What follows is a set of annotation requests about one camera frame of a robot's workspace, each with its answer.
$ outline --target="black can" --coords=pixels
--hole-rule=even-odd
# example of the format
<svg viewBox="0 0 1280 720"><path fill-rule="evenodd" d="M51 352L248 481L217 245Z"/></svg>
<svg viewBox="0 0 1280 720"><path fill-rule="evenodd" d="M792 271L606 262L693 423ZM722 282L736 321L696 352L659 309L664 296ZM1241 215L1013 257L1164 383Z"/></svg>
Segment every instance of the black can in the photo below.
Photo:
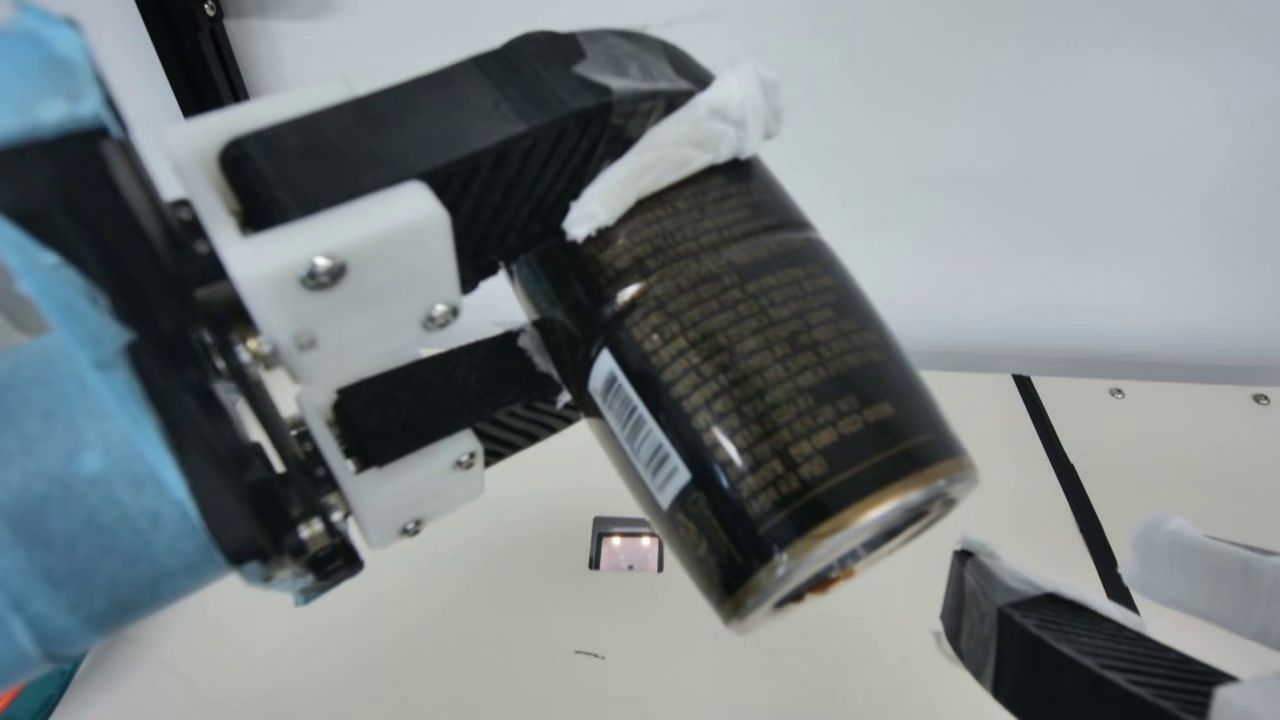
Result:
<svg viewBox="0 0 1280 720"><path fill-rule="evenodd" d="M759 160L508 270L632 493L736 629L893 551L975 483L888 329Z"/></svg>

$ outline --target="gold stripe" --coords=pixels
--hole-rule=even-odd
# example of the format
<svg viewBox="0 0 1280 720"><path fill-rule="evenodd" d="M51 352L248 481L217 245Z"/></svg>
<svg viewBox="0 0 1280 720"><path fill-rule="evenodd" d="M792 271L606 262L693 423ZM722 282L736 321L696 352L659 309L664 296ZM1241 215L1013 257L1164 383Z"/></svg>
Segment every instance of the gold stripe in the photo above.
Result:
<svg viewBox="0 0 1280 720"><path fill-rule="evenodd" d="M840 483L844 483L845 480L852 479L854 475L860 474L863 470L868 470L868 469L873 468L874 465L879 465L881 462L883 462L884 460L888 460L890 457L897 455L899 452L902 452L904 450L908 450L910 447L915 447L915 446L920 445L922 442L928 442L931 439L933 439L932 434L920 436L920 437L918 437L915 439L909 439L909 441L906 441L906 442L904 442L901 445L896 445L896 446L886 450L884 452L881 452L879 455L872 456L870 459L868 459L868 460L865 460L865 461L863 461L863 462L860 462L858 465L854 465L852 468L845 470L844 473L836 475L835 478L831 478L829 480L822 483L820 486L818 486L818 487L813 488L812 491L809 491L809 492L801 495L800 497L797 497L795 500L795 502L792 502L790 506L787 506L786 510L783 510L782 512L778 512L768 523L764 523L763 525L760 525L760 532L762 533L768 532L769 528L772 528L773 525L781 523L782 520L786 520L787 515L791 515L792 512L795 512L796 510L799 510L800 506L804 505L805 502L809 502L814 497L817 497L817 496L827 492L828 489L838 486Z"/></svg>
<svg viewBox="0 0 1280 720"><path fill-rule="evenodd" d="M756 573L751 575L751 579L748 580L740 591L733 593L733 597L718 607L721 618L726 621L740 620L737 615L741 612L748 601L755 594L765 591L771 583L776 582L780 575L785 574L786 565L797 562L799 560L806 557L831 536L837 534L846 528L859 525L869 518L879 515L886 509L899 505L904 498L910 497L933 483L957 475L970 470L972 468L973 465L965 456L946 460L943 462L938 462L937 465L925 468L919 473L908 475L892 486L868 496L865 500L841 510L813 530L809 530L805 536L788 544L786 550L774 555L767 565L756 570Z"/></svg>

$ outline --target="white ceiling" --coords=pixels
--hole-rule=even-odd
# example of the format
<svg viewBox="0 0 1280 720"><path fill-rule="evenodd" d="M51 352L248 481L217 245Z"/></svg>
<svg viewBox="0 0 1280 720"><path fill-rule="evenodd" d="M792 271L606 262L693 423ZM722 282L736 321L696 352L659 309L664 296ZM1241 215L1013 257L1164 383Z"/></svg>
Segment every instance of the white ceiling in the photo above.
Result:
<svg viewBox="0 0 1280 720"><path fill-rule="evenodd" d="M530 29L760 60L788 113L765 159L922 365L1280 382L1280 4L225 5L255 95L389 83ZM516 318L495 290L465 310L476 336Z"/></svg>

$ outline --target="barcode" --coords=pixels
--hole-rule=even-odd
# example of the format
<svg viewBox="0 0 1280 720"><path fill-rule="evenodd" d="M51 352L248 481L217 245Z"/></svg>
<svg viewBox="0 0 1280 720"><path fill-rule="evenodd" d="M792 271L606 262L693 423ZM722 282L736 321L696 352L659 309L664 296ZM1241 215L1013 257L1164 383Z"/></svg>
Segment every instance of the barcode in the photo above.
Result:
<svg viewBox="0 0 1280 720"><path fill-rule="evenodd" d="M658 505L666 510L689 483L689 468L658 428L608 350L600 351L600 356L595 359L588 387L632 465L640 470L640 477Z"/></svg>

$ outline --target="can rim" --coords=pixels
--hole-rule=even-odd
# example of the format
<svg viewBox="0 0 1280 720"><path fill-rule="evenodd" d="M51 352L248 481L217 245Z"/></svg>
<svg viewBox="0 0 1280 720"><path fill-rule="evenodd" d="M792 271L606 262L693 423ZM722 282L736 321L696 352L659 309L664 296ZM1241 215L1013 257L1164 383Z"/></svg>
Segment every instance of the can rim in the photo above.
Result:
<svg viewBox="0 0 1280 720"><path fill-rule="evenodd" d="M833 515L796 539L721 605L724 623L748 633L800 603L812 592L790 598L796 589L850 555L849 577L891 555L945 518L977 484L968 457L938 462L908 475Z"/></svg>

